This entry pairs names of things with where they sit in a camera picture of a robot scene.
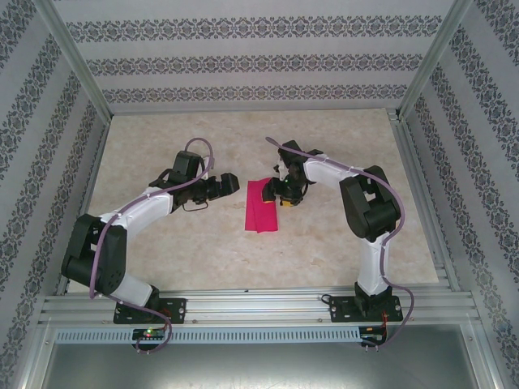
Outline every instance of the patterned wallpaper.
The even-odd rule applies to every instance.
[[[519,387],[518,20],[513,1],[475,1],[406,118],[506,387]]]
[[[55,2],[115,113],[396,108],[451,4]]]
[[[109,123],[30,0],[0,6],[0,388],[53,294]]]

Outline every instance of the marble floor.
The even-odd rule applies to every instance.
[[[172,166],[196,136],[215,152],[212,174],[239,177],[239,192],[207,210],[182,209],[129,243],[127,271],[161,290],[253,289],[352,285],[358,239],[346,223],[338,191],[309,188],[297,207],[278,207],[279,231],[244,230],[247,181],[273,175],[277,150],[264,140],[295,139],[358,167],[383,167],[407,212],[391,246],[388,274],[397,283],[436,282],[436,273],[384,109],[182,113],[116,116],[112,121],[89,213],[109,212],[139,195]],[[207,151],[194,143],[192,151]],[[85,289],[71,283],[69,291]]]

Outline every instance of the metal plate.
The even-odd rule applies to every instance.
[[[161,298],[159,312],[166,314],[171,324],[184,324],[186,317],[185,298]],[[156,315],[150,317],[132,308],[117,304],[114,312],[115,324],[157,324],[164,323],[164,320]]]
[[[129,344],[131,328],[63,328],[56,344]],[[174,327],[171,344],[294,344],[360,342],[356,326],[334,327],[260,327],[193,328]],[[141,344],[159,344],[161,340],[142,340]]]
[[[137,355],[128,343],[56,344],[43,388],[91,389],[92,385],[99,389],[478,387],[459,326],[406,328],[378,353],[334,342],[169,344],[151,356]]]
[[[370,310],[366,318],[355,305],[354,296],[332,296],[329,303],[332,323],[382,322],[383,312],[388,316],[388,322],[401,322],[404,319],[397,296],[392,296],[382,306]]]

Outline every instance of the red cloth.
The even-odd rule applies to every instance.
[[[270,181],[270,177],[247,183],[246,231],[256,231],[257,233],[277,231],[276,203],[264,203],[261,198],[261,192],[268,181]]]

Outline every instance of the metal extrusion bar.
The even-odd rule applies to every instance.
[[[470,292],[453,292],[445,270],[437,268],[439,283],[412,287],[415,307],[409,325],[479,323]],[[256,289],[165,292],[161,297],[187,299],[186,319],[175,327],[327,327],[328,306],[320,297],[354,295],[353,288]],[[396,291],[404,314],[410,297]],[[39,319],[40,326],[53,328],[121,327],[112,323],[115,303],[105,298],[90,300],[84,293],[47,297]],[[348,326],[376,326],[376,323],[348,323]]]
[[[398,110],[400,111],[401,117],[406,118],[413,108],[414,102],[418,99],[418,96],[423,90],[432,70],[436,66],[436,63],[440,60],[440,57],[444,50],[448,46],[448,42],[457,30],[458,25],[465,13],[469,10],[472,2],[470,0],[455,0],[451,5],[450,10],[445,16],[444,22],[440,26],[440,30],[435,36],[427,54],[423,58],[416,75],[411,81],[410,86],[407,88],[402,102]]]
[[[56,344],[129,344],[131,328],[57,329]],[[358,327],[175,328],[171,344],[295,344],[360,342]],[[142,340],[159,344],[162,340]]]
[[[452,260],[448,255],[447,246],[441,234],[438,220],[435,217],[432,200],[425,184],[425,177],[419,168],[416,151],[410,142],[409,131],[405,121],[400,121],[394,109],[387,109],[387,112],[398,151],[402,158],[405,174],[408,177],[411,192],[416,203],[418,215],[422,221],[423,232],[426,235],[429,250],[435,263],[444,265],[451,288],[453,291],[458,292],[461,288],[456,278]]]
[[[480,389],[504,388],[483,325],[480,323],[467,323],[460,325],[460,329],[478,387]]]
[[[83,56],[79,52],[77,45],[72,38],[71,33],[62,20],[62,17],[56,11],[52,0],[35,0],[39,15],[46,22],[54,38],[59,43],[60,49],[66,56],[68,63],[77,74],[81,85],[87,91],[88,97],[95,105],[97,112],[101,115],[104,124],[108,123],[113,114],[108,106],[108,102],[103,95],[102,90],[97,86],[97,82],[84,61]]]

